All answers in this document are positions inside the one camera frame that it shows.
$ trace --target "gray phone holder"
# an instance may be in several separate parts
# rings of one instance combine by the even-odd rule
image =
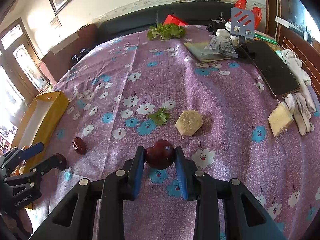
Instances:
[[[239,44],[244,43],[245,38],[254,41],[254,15],[252,11],[231,8],[230,34],[239,37]]]

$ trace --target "red plastic bag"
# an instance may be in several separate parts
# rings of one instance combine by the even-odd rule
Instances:
[[[235,7],[242,9],[242,10],[245,10],[246,4],[247,4],[247,0],[238,0],[235,3]]]
[[[262,19],[261,9],[259,7],[253,7],[251,11],[254,15],[254,29],[256,29]]]
[[[169,23],[174,23],[178,26],[185,26],[188,24],[188,23],[186,23],[186,22],[180,20],[179,18],[172,16],[170,14],[167,16],[167,18],[165,19],[163,24],[169,24]]]

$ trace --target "black sofa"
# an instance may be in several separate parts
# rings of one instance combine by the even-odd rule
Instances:
[[[219,18],[221,13],[229,20],[233,6],[220,0],[190,0],[142,9],[103,22],[98,28],[98,43],[147,30],[151,25],[163,23],[168,14],[190,25],[208,25],[210,19]]]

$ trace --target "purple tablecloth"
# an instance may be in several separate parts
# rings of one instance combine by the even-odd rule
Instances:
[[[205,26],[186,29],[183,39],[149,41],[144,31],[101,44],[55,85],[70,104],[46,156],[63,154],[69,168],[44,176],[43,196],[29,212],[34,230],[81,178],[104,178],[133,158],[138,145],[166,139],[214,178],[239,178],[288,239],[302,236],[320,206],[319,103],[312,132],[300,136],[294,122],[274,138],[268,116],[278,101],[257,69],[237,59],[203,68],[183,43],[209,41],[210,33]],[[171,119],[157,127],[146,114],[159,107]],[[187,109],[204,117],[192,137],[174,126]],[[84,139],[86,155],[73,150],[74,137]],[[181,197],[174,165],[162,171],[145,165],[138,199],[124,202],[125,238],[192,239],[195,210],[195,202]]]

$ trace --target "black phone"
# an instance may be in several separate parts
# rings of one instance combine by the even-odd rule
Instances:
[[[257,67],[274,98],[298,92],[300,84],[286,63],[262,40],[241,44],[242,49]]]

